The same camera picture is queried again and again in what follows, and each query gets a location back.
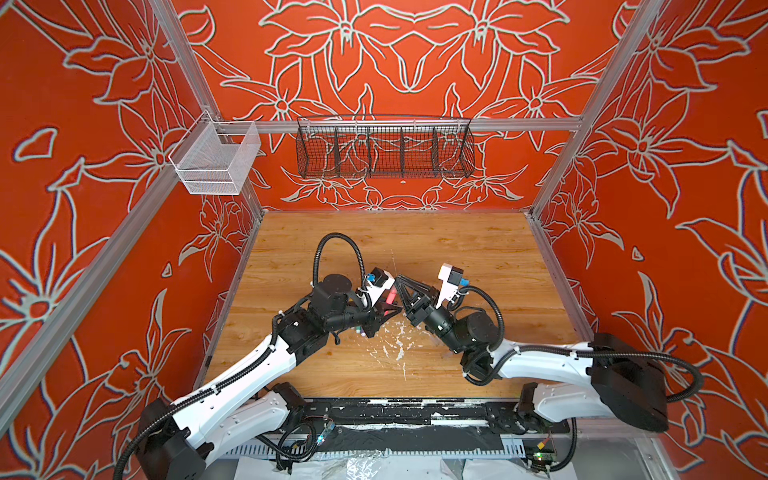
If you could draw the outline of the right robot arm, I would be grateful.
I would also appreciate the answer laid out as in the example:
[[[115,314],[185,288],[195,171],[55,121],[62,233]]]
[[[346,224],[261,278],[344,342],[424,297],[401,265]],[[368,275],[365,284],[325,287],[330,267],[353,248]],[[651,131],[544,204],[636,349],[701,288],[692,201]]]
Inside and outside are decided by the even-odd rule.
[[[690,362],[638,351],[610,334],[566,345],[509,340],[496,302],[460,281],[437,290],[398,276],[395,287],[410,323],[460,355],[462,375],[477,387],[524,379],[515,416],[523,430],[579,418],[615,418],[648,432],[669,428],[668,407],[704,384]]]

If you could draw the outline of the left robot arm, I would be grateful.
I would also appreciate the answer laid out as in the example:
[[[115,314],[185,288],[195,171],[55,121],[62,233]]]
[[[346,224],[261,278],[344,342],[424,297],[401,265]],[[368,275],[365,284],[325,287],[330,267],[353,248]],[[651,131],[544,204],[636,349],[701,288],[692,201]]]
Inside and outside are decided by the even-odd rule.
[[[323,249],[334,239],[352,248],[358,287],[342,274],[319,275]],[[366,269],[349,236],[325,235],[313,258],[311,292],[278,312],[265,339],[214,380],[172,402],[159,399],[146,407],[135,437],[116,460],[113,478],[124,478],[136,460],[148,479],[198,479],[237,443],[281,428],[301,409],[302,399],[278,378],[347,330],[373,337],[399,311],[384,300],[394,285],[388,271]]]

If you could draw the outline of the pink pen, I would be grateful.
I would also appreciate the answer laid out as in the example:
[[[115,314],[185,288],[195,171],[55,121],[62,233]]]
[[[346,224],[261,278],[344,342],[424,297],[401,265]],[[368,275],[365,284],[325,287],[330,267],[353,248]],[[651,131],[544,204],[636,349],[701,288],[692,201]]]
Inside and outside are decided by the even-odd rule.
[[[388,293],[386,303],[389,305],[395,305],[396,298],[397,298],[397,290],[395,288],[392,288]]]

